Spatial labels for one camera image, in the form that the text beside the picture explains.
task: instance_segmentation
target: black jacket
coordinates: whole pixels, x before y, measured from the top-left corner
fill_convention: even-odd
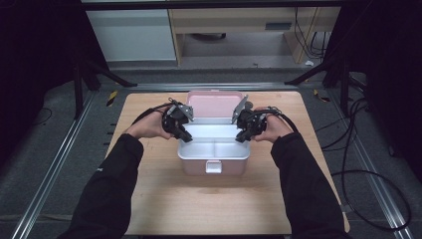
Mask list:
[[[84,188],[70,228],[58,238],[122,237],[142,155],[139,140],[123,134]],[[302,136],[294,132],[279,137],[271,155],[280,170],[293,237],[350,238],[334,193]]]

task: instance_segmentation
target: box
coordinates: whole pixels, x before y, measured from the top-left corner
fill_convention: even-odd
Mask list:
[[[178,155],[188,175],[241,175],[250,154],[248,141],[235,140],[240,131],[231,124],[233,110],[242,100],[239,92],[190,92],[187,104],[195,121],[185,124],[190,142],[179,141]]]

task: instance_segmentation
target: white latch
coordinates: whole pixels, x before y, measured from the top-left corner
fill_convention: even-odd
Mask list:
[[[223,163],[220,160],[207,160],[205,166],[206,173],[221,173],[223,171]]]

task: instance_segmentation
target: wooden table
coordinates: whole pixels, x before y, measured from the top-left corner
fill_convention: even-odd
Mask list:
[[[279,108],[298,130],[332,188],[332,179],[302,97],[296,92],[250,92],[255,107]],[[108,151],[136,117],[169,97],[185,93],[131,94],[123,106]],[[144,154],[132,196],[130,235],[291,234],[269,142],[251,141],[251,155],[241,176],[188,176],[177,156],[178,140],[141,140]],[[344,224],[349,225],[344,216]]]

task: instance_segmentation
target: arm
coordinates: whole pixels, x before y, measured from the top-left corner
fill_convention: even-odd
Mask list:
[[[266,131],[254,140],[273,143],[271,155],[280,170],[293,237],[350,238],[335,195],[302,136],[281,119],[267,115]]]
[[[71,226],[59,239],[114,239],[123,236],[130,221],[131,195],[143,155],[139,139],[156,136],[171,138],[171,134],[162,129],[161,111],[142,116],[124,131],[85,186]]]

